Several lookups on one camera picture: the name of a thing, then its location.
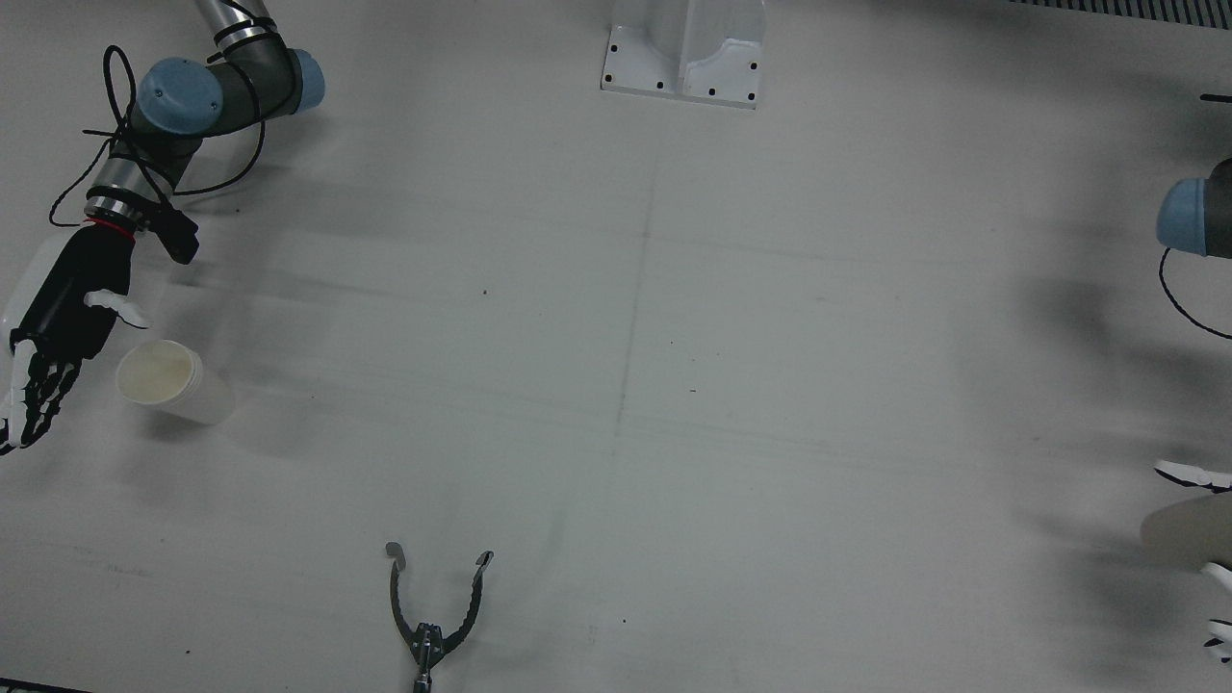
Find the white metal bracket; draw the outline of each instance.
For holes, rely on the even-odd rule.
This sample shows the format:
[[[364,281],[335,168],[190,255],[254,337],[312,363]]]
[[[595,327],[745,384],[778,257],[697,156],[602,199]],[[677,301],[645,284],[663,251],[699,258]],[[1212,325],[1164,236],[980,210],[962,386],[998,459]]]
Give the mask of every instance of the white metal bracket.
[[[763,0],[616,0],[600,88],[755,109]]]

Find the robotic arm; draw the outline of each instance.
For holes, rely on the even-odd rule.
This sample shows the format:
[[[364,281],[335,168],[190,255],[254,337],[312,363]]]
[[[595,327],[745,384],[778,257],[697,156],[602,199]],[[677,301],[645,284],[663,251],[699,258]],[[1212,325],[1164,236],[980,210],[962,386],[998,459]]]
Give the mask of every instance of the robotic arm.
[[[117,131],[86,191],[86,221],[43,243],[0,317],[6,346],[0,354],[11,356],[0,455],[47,433],[81,361],[102,350],[117,317],[148,327],[126,297],[137,238],[154,233],[172,260],[192,260],[197,226],[171,197],[202,141],[264,127],[324,97],[320,67],[287,48],[262,0],[196,4],[214,32],[219,60],[206,67],[168,58],[140,81],[124,112],[112,102]],[[108,48],[106,59],[118,52]]]

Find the paper cup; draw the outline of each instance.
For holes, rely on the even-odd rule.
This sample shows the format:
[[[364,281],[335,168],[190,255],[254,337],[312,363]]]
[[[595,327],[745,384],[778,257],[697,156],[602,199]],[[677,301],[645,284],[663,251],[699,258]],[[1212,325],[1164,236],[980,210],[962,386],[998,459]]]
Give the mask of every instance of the paper cup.
[[[147,342],[124,355],[116,387],[134,404],[205,424],[225,419],[235,408],[230,387],[184,344]]]

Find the red ring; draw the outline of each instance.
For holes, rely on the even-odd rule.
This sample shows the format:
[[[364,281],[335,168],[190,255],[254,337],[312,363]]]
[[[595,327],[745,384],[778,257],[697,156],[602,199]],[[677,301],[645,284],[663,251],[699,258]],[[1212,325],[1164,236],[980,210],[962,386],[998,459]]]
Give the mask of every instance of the red ring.
[[[105,227],[107,227],[107,228],[110,228],[112,231],[117,231],[124,238],[132,240],[133,243],[137,243],[137,237],[133,236],[133,233],[131,231],[128,231],[127,228],[124,228],[124,227],[122,227],[122,226],[120,226],[117,223],[112,223],[112,222],[103,221],[103,219],[95,218],[95,217],[86,217],[85,219],[89,221],[89,222],[94,222],[94,223],[96,223],[99,226],[105,226]]]

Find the blue joint cap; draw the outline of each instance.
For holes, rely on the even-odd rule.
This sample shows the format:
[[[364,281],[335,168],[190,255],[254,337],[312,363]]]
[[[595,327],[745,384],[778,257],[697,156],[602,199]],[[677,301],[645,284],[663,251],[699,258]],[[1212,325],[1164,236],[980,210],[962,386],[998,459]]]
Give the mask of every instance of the blue joint cap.
[[[313,109],[325,99],[325,74],[320,72],[320,65],[308,54],[307,51],[294,49],[296,59],[299,60],[299,106],[294,112]]]
[[[1206,256],[1206,181],[1190,178],[1172,186],[1159,207],[1156,238],[1168,248]]]
[[[172,134],[209,129],[223,112],[223,88],[201,63],[186,58],[159,60],[137,88],[145,120]]]

